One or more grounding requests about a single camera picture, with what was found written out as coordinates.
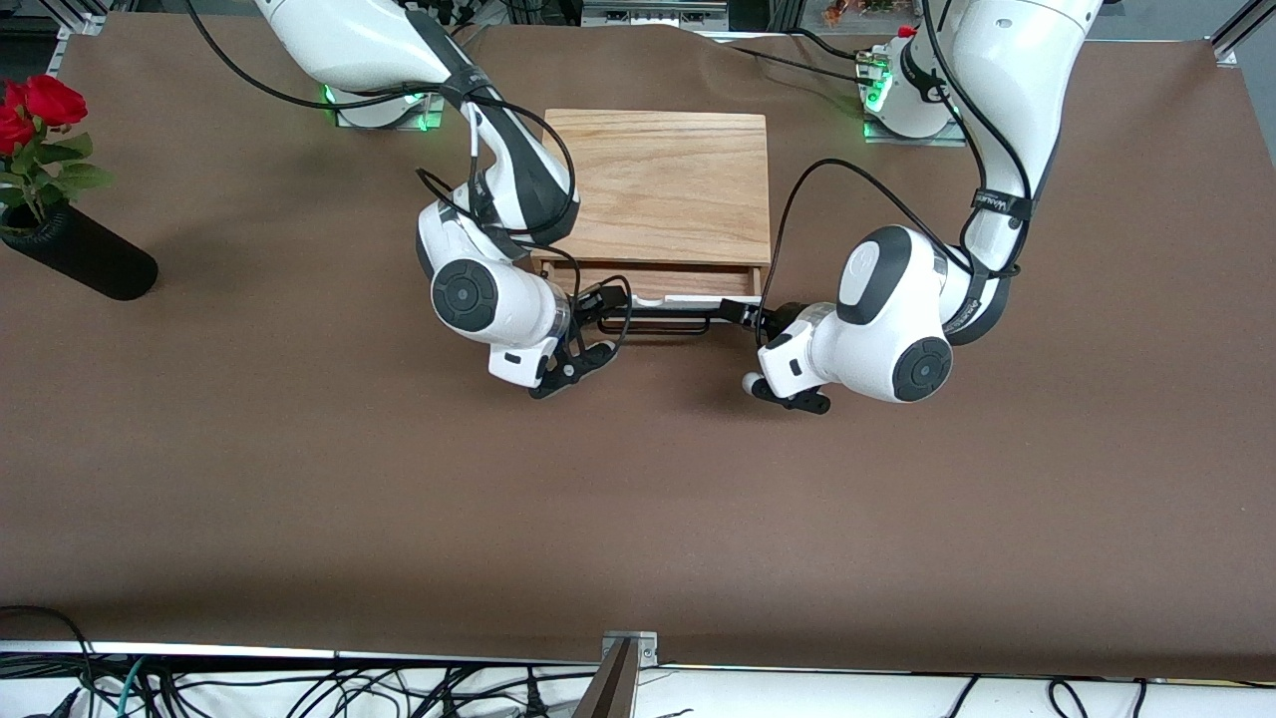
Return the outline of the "silver metal corner bracket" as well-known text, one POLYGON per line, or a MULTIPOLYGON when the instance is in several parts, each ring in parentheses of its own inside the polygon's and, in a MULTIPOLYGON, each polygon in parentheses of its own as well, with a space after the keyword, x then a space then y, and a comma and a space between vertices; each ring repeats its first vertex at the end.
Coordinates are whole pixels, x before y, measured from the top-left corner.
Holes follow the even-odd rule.
POLYGON ((628 647, 628 650, 621 659, 637 664, 639 671, 660 667, 657 633, 634 630, 609 630, 604 633, 601 641, 602 661, 606 662, 612 650, 623 647, 628 647))

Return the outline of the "brown table cover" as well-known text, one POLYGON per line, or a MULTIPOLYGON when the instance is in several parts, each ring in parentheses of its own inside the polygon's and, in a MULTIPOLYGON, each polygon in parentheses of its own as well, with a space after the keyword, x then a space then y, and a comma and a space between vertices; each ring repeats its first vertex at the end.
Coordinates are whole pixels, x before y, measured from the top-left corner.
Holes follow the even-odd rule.
POLYGON ((0 604, 92 641, 1276 680, 1276 170, 1203 42, 1094 42, 1004 318, 942 392, 743 392, 752 337, 547 400, 438 321, 415 168, 177 15, 70 41, 160 287, 0 246, 0 604))

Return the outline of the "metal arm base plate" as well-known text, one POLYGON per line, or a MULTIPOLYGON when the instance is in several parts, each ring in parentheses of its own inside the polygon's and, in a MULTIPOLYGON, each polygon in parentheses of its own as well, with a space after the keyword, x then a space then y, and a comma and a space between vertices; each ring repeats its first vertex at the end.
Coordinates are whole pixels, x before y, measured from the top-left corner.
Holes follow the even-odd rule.
POLYGON ((337 128, 393 129, 427 133, 441 126, 447 99, 439 94, 403 94, 367 108, 345 108, 334 114, 337 128))
POLYGON ((910 138, 889 131, 880 122, 880 119, 869 115, 869 117, 864 119, 864 140, 866 143, 886 143, 886 145, 943 147, 943 149, 965 149, 967 145, 960 124, 954 122, 953 119, 948 119, 944 128, 933 136, 910 138))

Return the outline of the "light wooden drawer cabinet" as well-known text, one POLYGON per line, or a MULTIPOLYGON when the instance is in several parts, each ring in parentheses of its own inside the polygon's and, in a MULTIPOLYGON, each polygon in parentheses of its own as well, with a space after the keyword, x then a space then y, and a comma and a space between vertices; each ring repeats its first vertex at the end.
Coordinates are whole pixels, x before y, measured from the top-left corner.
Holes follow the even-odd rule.
POLYGON ((753 114, 550 108, 578 218, 537 258, 771 265, 769 135, 753 114))

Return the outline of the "red artificial rose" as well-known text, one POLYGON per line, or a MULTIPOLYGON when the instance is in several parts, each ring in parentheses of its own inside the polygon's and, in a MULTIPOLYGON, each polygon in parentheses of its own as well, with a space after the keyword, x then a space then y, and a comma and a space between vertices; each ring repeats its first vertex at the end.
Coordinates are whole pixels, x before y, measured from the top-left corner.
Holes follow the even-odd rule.
POLYGON ((0 158, 13 158, 36 135, 34 122, 26 111, 27 87, 4 79, 0 102, 0 158))
POLYGON ((37 224, 82 193, 114 182, 114 173, 93 163, 91 133, 80 128, 88 108, 79 92, 48 74, 29 77, 6 85, 6 108, 29 131, 27 142, 13 143, 8 172, 37 224))

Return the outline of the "orange artificial flowers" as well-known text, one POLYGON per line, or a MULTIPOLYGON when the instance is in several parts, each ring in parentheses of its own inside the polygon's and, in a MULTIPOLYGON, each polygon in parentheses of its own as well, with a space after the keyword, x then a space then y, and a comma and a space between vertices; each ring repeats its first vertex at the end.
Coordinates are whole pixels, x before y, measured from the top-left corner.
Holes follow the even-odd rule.
POLYGON ((903 14, 907 17, 912 0, 826 0, 820 9, 820 22, 826 27, 837 27, 847 18, 857 22, 889 20, 903 14))

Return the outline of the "silver metal box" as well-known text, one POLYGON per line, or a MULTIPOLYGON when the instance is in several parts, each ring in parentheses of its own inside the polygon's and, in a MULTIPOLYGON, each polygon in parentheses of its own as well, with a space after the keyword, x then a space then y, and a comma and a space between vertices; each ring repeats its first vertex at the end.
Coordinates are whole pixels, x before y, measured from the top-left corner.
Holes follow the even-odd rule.
POLYGON ((729 32, 729 0, 581 0, 581 27, 651 24, 729 32))

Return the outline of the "aluminium frame profile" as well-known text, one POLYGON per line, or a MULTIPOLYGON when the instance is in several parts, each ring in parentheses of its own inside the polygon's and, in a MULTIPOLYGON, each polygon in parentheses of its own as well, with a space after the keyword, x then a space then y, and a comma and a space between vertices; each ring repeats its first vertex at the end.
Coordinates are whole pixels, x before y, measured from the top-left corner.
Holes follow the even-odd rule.
POLYGON ((97 36, 114 9, 115 0, 37 0, 69 34, 97 36))
POLYGON ((1267 20, 1276 18, 1276 0, 1244 0, 1244 3, 1211 34, 1211 46, 1219 68, 1235 68, 1236 50, 1267 20))

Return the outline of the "white drawer with black handle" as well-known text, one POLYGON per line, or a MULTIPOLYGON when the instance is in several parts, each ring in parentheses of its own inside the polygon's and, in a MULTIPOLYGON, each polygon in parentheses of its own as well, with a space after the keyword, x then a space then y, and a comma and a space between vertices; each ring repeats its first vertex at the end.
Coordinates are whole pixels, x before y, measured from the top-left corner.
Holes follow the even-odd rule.
MULTIPOLYGON (((732 298, 758 304, 766 265, 689 264, 643 261, 582 261, 578 269, 565 259, 537 258, 533 272, 567 292, 591 289, 600 283, 623 283, 633 291, 635 309, 629 335, 701 335, 720 319, 720 301, 732 298)), ((607 309, 595 324, 607 335, 620 335, 625 309, 607 309)))

